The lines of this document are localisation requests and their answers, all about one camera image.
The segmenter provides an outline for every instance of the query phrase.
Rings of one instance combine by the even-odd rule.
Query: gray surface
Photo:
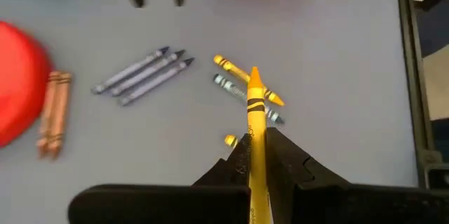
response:
[[[355,183],[417,185],[397,0],[148,1],[0,0],[0,18],[76,76],[57,162],[36,160],[37,123],[0,150],[0,223],[64,223],[90,185],[188,185],[227,157],[223,137],[245,132],[246,109],[213,83],[215,53],[259,66],[287,104],[282,131],[328,168]],[[127,108],[91,94],[165,44],[196,56],[192,68]]]

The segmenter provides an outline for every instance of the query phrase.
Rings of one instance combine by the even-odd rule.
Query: crayon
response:
[[[149,55],[145,56],[142,60],[133,63],[132,65],[127,66],[126,69],[120,71],[119,73],[115,74],[114,76],[108,78],[108,80],[102,82],[101,84],[98,84],[92,88],[92,93],[94,94],[101,94],[105,92],[107,89],[113,87],[115,84],[119,83],[120,81],[124,80],[125,78],[129,77],[130,75],[136,73],[137,71],[143,69],[147,65],[149,65],[151,62],[155,61],[156,59],[163,56],[168,50],[168,47],[163,47],[157,50],[154,53],[150,53]]]
[[[226,90],[228,93],[232,94],[234,97],[238,98],[239,100],[242,100],[243,102],[246,102],[246,92],[242,91],[239,87],[237,87],[234,83],[232,83],[230,80],[226,79],[224,76],[220,74],[216,74],[213,77],[214,83],[221,86],[224,90]],[[274,111],[272,108],[270,108],[268,105],[265,105],[265,115],[267,118],[277,124],[283,125],[285,124],[284,120],[279,116],[279,113]]]
[[[234,76],[240,78],[241,80],[244,80],[246,83],[249,83],[250,76],[248,73],[244,72],[243,70],[240,70],[236,65],[232,64],[228,59],[224,58],[221,55],[215,55],[213,58],[213,61],[220,67],[222,67],[227,72],[233,74]],[[270,91],[267,87],[264,86],[264,98],[267,100],[270,100],[271,102],[284,106],[285,103],[282,101],[282,99],[275,94],[273,91]]]
[[[62,148],[62,138],[65,130],[65,117],[67,113],[67,104],[69,101],[70,83],[72,75],[70,73],[60,74],[55,94],[55,110],[53,113],[53,121],[51,125],[51,136],[48,142],[48,151],[52,154],[52,158],[56,159]]]
[[[113,96],[118,96],[118,95],[122,94],[124,91],[126,91],[129,88],[135,86],[136,84],[139,84],[141,81],[143,81],[146,78],[152,76],[154,73],[158,72],[159,70],[162,70],[165,66],[167,66],[167,65],[171,64],[172,62],[176,61],[184,53],[185,53],[185,50],[181,50],[181,51],[172,53],[171,55],[167,56],[166,58],[162,58],[162,59],[158,60],[154,64],[148,66],[145,70],[143,70],[139,74],[137,74],[134,77],[124,81],[123,83],[119,84],[117,87],[111,89],[112,95]]]
[[[47,153],[48,137],[50,136],[51,119],[54,112],[56,86],[58,85],[60,72],[54,71],[48,75],[47,88],[45,93],[45,100],[43,102],[41,126],[39,127],[40,138],[37,140],[36,146],[39,153],[39,158],[42,158]]]
[[[232,147],[233,149],[236,148],[239,141],[240,140],[237,138],[237,136],[234,136],[234,135],[227,135],[224,138],[224,143],[226,143],[226,145]]]
[[[265,121],[264,86],[257,67],[253,67],[248,83],[248,134],[250,136],[250,223],[268,224],[269,195],[267,168],[265,164]]]
[[[123,98],[119,99],[119,104],[121,106],[126,106],[129,103],[133,102],[134,100],[137,100],[138,98],[142,97],[144,94],[148,93],[158,85],[162,84],[163,82],[171,79],[179,72],[185,70],[189,65],[194,61],[194,58],[189,58],[186,60],[183,60],[174,66],[172,66],[169,70],[164,72],[163,74],[159,75],[158,77],[151,79],[144,85],[138,87],[133,92],[129,93],[128,95],[124,96]]]

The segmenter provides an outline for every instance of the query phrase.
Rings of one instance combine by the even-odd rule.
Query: gray crayon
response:
[[[152,76],[154,73],[158,72],[159,70],[162,70],[165,66],[176,61],[178,58],[180,58],[184,54],[184,52],[185,52],[185,50],[181,50],[176,53],[172,53],[171,55],[167,56],[166,58],[162,58],[162,59],[158,60],[154,64],[145,68],[145,70],[143,70],[139,74],[124,81],[123,83],[119,84],[117,87],[114,87],[113,89],[111,89],[112,95],[118,96],[118,95],[122,94],[124,91],[128,90],[129,88],[135,86],[136,84],[139,84],[141,81]]]
[[[163,82],[171,79],[179,72],[185,70],[189,65],[193,62],[194,58],[189,58],[186,60],[183,60],[174,66],[172,66],[169,70],[164,72],[163,74],[160,74],[158,77],[151,79],[144,85],[140,86],[139,88],[135,89],[132,93],[129,93],[128,95],[124,96],[123,98],[119,99],[119,104],[121,106],[126,106],[129,103],[133,102],[134,100],[142,97],[144,94],[148,93],[155,87],[157,87],[159,84],[162,84]]]
[[[163,47],[157,50],[154,53],[150,53],[149,55],[145,56],[142,60],[133,63],[132,65],[128,66],[126,69],[120,71],[119,73],[115,74],[114,76],[108,78],[108,80],[102,82],[101,84],[98,84],[92,88],[92,93],[94,94],[101,94],[104,91],[106,91],[108,88],[111,88],[113,85],[119,83],[120,81],[124,80],[126,77],[129,77],[131,74],[136,73],[138,70],[141,70],[151,62],[155,61],[156,59],[163,56],[168,50],[168,47]]]
[[[246,92],[239,89],[235,84],[233,84],[230,80],[226,79],[224,76],[220,74],[216,74],[213,77],[213,81],[221,86],[228,93],[232,94],[234,97],[242,100],[246,104]],[[274,111],[268,105],[265,105],[265,114],[267,118],[277,124],[284,124],[284,120],[279,116],[279,113]]]

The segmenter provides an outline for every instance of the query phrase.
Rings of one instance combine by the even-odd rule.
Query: red object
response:
[[[0,22],[0,147],[18,137],[39,116],[50,68],[37,42]]]

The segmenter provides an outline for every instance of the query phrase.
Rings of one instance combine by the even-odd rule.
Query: brown crayon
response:
[[[65,130],[65,116],[69,101],[69,90],[72,76],[70,73],[62,72],[56,91],[55,111],[53,113],[53,123],[51,125],[51,138],[48,143],[48,151],[52,158],[58,158],[62,148],[62,138]]]
[[[56,87],[59,82],[60,72],[54,71],[48,75],[48,82],[43,103],[41,126],[39,127],[39,139],[36,146],[39,153],[39,158],[46,155],[48,147],[48,137],[51,129],[51,119],[54,111]]]

